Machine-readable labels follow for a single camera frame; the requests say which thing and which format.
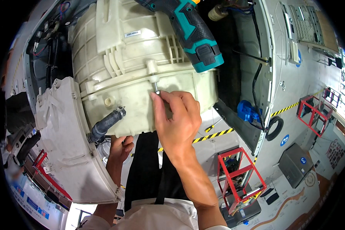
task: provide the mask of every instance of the red wire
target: red wire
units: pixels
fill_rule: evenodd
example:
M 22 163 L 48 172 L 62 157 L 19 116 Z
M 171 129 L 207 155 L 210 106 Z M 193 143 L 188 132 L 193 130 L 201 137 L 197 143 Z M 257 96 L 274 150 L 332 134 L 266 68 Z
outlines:
M 42 48 L 37 54 L 33 51 L 33 55 L 38 56 L 38 55 L 45 49 L 45 47 Z

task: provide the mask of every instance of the left hand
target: left hand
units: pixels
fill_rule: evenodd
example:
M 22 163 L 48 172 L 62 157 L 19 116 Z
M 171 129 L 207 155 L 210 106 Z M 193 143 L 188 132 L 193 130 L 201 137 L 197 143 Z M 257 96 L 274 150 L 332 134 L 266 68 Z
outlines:
M 123 163 L 124 160 L 127 159 L 133 147 L 134 147 L 134 143 L 133 143 L 132 136 L 121 136 L 119 138 L 112 136 L 110 155 L 108 157 L 107 162 L 111 160 L 116 163 Z

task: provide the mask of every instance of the cordless drill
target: cordless drill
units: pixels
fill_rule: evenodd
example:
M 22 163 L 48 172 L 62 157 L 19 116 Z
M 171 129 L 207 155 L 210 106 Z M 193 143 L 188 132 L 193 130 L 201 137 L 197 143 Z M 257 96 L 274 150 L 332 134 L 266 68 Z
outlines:
M 152 12 L 168 15 L 170 23 L 197 72 L 224 63 L 217 42 L 206 23 L 194 9 L 200 0 L 135 0 Z

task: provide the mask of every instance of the floor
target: floor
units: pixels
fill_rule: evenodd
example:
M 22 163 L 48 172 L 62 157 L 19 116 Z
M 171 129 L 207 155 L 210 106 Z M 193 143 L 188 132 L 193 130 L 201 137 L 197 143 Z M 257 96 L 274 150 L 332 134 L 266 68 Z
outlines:
M 288 4 L 305 4 L 305 1 L 303 0 L 285 0 L 283 2 L 287 2 Z M 40 1 L 39 4 L 41 4 L 41 7 L 37 7 L 37 9 L 48 8 L 51 3 L 52 1 Z M 274 16 L 275 14 L 277 14 L 278 18 L 282 19 L 282 12 L 280 10 L 280 7 L 278 7 L 275 12 L 276 3 L 276 1 L 266 1 L 269 12 Z M 43 12 L 40 10 L 33 11 L 29 21 L 22 30 L 21 36 L 17 39 L 17 44 L 12 54 L 12 62 L 9 66 L 7 82 L 13 82 L 12 85 L 15 86 L 17 84 L 17 80 L 19 81 L 18 86 L 20 87 L 18 88 L 17 93 L 25 90 L 21 88 L 22 83 L 20 82 L 21 78 L 19 77 L 23 75 L 23 63 L 20 56 L 24 48 L 24 43 L 26 38 L 28 37 L 28 34 L 30 34 L 30 32 L 34 28 L 42 13 Z M 306 46 L 299 45 L 299 50 L 302 56 L 302 63 L 299 68 L 294 64 L 288 63 L 287 65 L 285 65 L 285 62 L 281 63 L 282 53 L 280 44 L 282 37 L 280 28 L 284 30 L 285 24 L 284 20 L 279 21 L 280 25 L 276 21 L 275 25 L 273 25 L 273 30 L 275 31 L 275 42 L 277 44 L 276 53 L 278 54 L 278 56 L 276 57 L 276 70 L 278 73 L 277 79 L 280 78 L 281 82 L 284 81 L 287 87 L 285 91 L 283 91 L 281 87 L 279 87 L 274 101 L 274 108 L 272 110 L 273 112 L 286 108 L 287 106 L 298 102 L 301 97 L 308 94 L 313 94 L 325 86 L 330 86 L 333 89 L 339 89 L 341 78 L 340 69 L 334 66 L 325 66 L 317 62 L 320 59 L 327 60 L 327 58 L 321 56 L 313 50 L 308 50 L 308 47 Z M 7 88 L 5 89 L 7 98 L 10 96 L 10 91 L 12 90 L 11 88 L 9 89 L 9 87 L 12 86 L 10 86 L 10 84 L 7 84 Z M 282 176 L 279 168 L 277 166 L 273 167 L 273 165 L 275 165 L 279 161 L 282 152 L 287 147 L 295 142 L 302 146 L 302 148 L 304 148 L 305 150 L 309 149 L 310 147 L 309 140 L 312 140 L 314 135 L 308 131 L 307 126 L 299 121 L 295 115 L 296 107 L 289 109 L 284 113 L 281 113 L 279 116 L 284 120 L 284 127 L 281 133 L 271 142 L 265 140 L 262 145 L 255 166 L 261 174 L 262 178 L 267 182 L 270 180 L 274 181 Z M 224 121 L 220 121 L 217 125 L 215 125 L 213 130 L 208 133 L 204 132 L 207 127 L 211 126 L 218 120 L 220 120 L 220 116 L 215 109 L 211 109 L 203 113 L 202 125 L 196 135 L 196 138 L 230 128 Z M 288 141 L 285 145 L 280 146 L 280 142 L 287 134 L 289 134 Z M 246 150 L 248 153 L 250 152 L 247 145 L 235 131 L 193 144 L 193 147 L 196 150 L 197 159 L 212 181 L 218 197 L 220 196 L 221 192 L 216 182 L 215 176 L 217 171 L 216 154 L 219 151 L 227 150 L 234 146 L 243 147 L 244 150 Z M 121 184 L 124 186 L 127 182 L 131 163 L 132 161 L 123 166 Z M 256 178 L 249 181 L 252 187 L 253 185 L 257 184 L 257 182 L 258 180 Z

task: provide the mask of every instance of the drain pipe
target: drain pipe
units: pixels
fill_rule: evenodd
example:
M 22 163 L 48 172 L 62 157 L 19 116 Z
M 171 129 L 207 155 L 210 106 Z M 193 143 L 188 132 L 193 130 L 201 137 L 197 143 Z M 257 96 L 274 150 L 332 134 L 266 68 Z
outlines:
M 113 110 L 109 115 L 104 117 L 101 121 L 97 122 L 90 133 L 87 134 L 87 139 L 89 143 L 98 142 L 102 140 L 106 135 L 108 129 L 110 129 L 116 122 L 120 121 L 127 112 L 125 107 L 119 106 L 117 109 Z

